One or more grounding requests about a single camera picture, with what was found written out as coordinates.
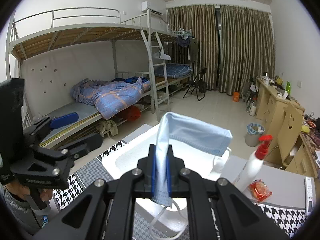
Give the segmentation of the person's left hand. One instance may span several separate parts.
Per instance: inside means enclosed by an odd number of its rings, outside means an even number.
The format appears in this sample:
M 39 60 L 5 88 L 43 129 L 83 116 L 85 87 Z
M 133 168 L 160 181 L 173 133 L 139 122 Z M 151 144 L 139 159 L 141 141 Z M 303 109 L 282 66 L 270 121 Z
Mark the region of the person's left hand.
M 4 186 L 11 194 L 21 198 L 22 200 L 26 200 L 25 196 L 30 194 L 30 189 L 27 186 L 20 184 L 19 181 L 15 180 Z M 44 189 L 40 193 L 40 197 L 42 201 L 50 201 L 53 197 L 53 191 L 49 189 Z

